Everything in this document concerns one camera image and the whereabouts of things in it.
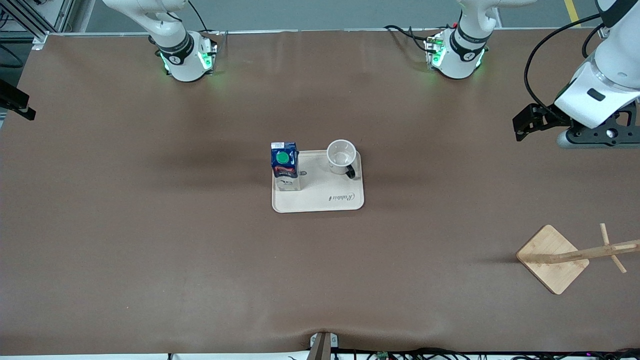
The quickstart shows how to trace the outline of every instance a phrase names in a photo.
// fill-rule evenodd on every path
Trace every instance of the wooden mug tree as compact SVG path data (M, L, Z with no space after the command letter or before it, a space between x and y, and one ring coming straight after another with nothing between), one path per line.
M640 240L611 245L604 224L600 224L604 246L578 250L558 230L546 225L518 251L516 257L552 293L559 295L589 265L589 259L610 256L621 272L627 272L617 254L640 251Z

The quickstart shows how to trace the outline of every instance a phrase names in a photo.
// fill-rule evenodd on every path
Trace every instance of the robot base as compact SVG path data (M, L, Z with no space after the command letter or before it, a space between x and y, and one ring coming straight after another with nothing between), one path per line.
M425 49L435 52L426 53L427 64L431 70L438 70L448 78L464 79L480 66L484 50L477 56L477 61L460 60L460 56L451 49L449 43L454 31L455 29L446 29L424 42Z
M188 33L194 40L194 46L182 65L172 64L161 55L166 73L184 82L196 81L205 74L213 73L218 52L218 46L212 45L210 38L203 37L195 31Z

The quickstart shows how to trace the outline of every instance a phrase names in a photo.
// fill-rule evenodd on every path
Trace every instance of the blue milk carton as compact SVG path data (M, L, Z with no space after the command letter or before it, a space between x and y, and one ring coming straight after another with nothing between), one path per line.
M295 142L271 143L271 168L278 190L300 190L298 149Z

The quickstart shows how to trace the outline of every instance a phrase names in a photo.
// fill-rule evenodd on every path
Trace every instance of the yellow floor line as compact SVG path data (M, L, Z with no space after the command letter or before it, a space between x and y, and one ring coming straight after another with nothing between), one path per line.
M578 12L575 11L573 0L564 0L564 5L566 6L566 12L569 13L569 19L571 19L571 22L578 21L580 18L578 17Z

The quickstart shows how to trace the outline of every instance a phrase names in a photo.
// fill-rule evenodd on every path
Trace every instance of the black cable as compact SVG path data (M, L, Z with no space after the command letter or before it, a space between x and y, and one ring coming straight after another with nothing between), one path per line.
M182 19L180 19L179 17L175 17L175 16L171 15L171 13L170 13L170 12L166 12L166 14L167 14L167 15L169 15L169 17L170 17L170 18L172 18L172 19L176 19L176 20L178 20L179 22L182 22Z
M593 30L591 30L591 32L589 33L589 35L587 35L587 38L584 39L584 42L582 43L582 56L586 59L589 54L587 54L587 45L589 45L589 41L591 41L591 38L593 37L593 35L595 35L598 30L604 28L604 23L596 26L595 28L593 28Z
M624 357L633 357L636 360L640 360L640 348L629 348L625 349L625 351L618 356L617 360L620 360Z
M198 19L200 19L200 23L202 24L202 30L200 31L213 31L204 24L204 20L202 20L202 16L200 16L200 12L198 12L198 9L196 9L196 7L193 6L193 3L191 2L191 0L189 0L189 5L191 5L191 8L196 13L196 15L198 15Z
M535 359L529 356L515 356L515 357L512 357L511 360L535 360Z
M547 40L549 40L550 38L556 36L558 33L567 30L568 28L571 28L573 26L576 26L578 24L582 24L583 22L587 22L587 21L591 21L593 19L597 19L600 17L600 14L594 14L591 16L587 16L583 19L577 20L572 22L571 24L567 24L565 26L563 26L562 28L553 30L553 32L551 32L551 34L545 36L544 39L542 39L538 45L536 45L536 47L533 48L533 50L531 51L531 54L529 55L529 58L527 59L527 65L525 65L524 67L524 87L526 87L527 92L529 93L529 95L531 96L531 98L538 104L540 105L544 110L546 110L548 113L550 113L551 115L558 117L553 111L551 111L551 109L549 109L547 107L547 105L544 105L542 103L542 101L536 96L536 94L534 94L533 90L531 90L531 86L529 85L529 67L531 66L531 62L533 60L533 56L536 54L536 52L538 51L538 49L545 43L547 42Z
M6 69L21 69L24 67L24 62L13 51L9 50L8 47L4 46L3 44L0 44L0 49L6 51L9 55L13 56L13 58L16 59L19 63L18 65L0 63L0 67L4 67Z
M416 39L415 35L413 34L413 30L411 29L411 26L409 26L409 34L411 34L411 38L413 39L413 42L415 42L415 45L418 47L418 49L424 51L425 53L429 53L429 54L435 54L435 50L430 50L430 49L426 49L424 47L422 47L419 43L418 40Z
M405 30L403 30L402 28L400 28L399 26L396 26L396 25L387 25L387 26L385 26L385 29L387 29L387 30L391 30L391 29L398 30L398 31L400 31L404 36L407 36L407 37L410 37L410 38L416 38L417 40L422 40L422 41L427 40L427 38L423 38L423 37L416 37L415 35L414 35L414 36L412 36L410 33L407 33Z
M574 352L570 352L570 353L567 353L567 354L560 355L558 357L554 357L554 359L555 360L562 360L562 359L564 359L564 358L566 358L568 356L571 356L571 355L574 355Z
M589 351L590 357L597 357L600 360L607 360L607 356L603 355L597 351Z
M432 355L432 356L427 357L425 360L431 360L431 359L433 359L434 357L438 357L438 356L440 356L440 357L444 357L446 360L451 360L451 358L450 358L449 356L446 356L445 354L436 354L436 355Z
M4 21L2 23L2 25L0 25L0 28L4 27L4 25L6 25L6 22L9 20L9 14L4 12L4 9L0 9L0 21Z
M465 360L471 360L469 358L469 356L466 356L465 354L462 354L461 352L457 352L457 351L453 351L453 350L447 350L444 348L420 348L418 350L416 350L416 352L418 352L419 354L433 354L431 357L428 357L427 359L432 359L436 356L442 356L444 358L446 358L447 360L450 360L449 357L447 357L446 355L453 355L454 358L458 358L458 356L464 357Z

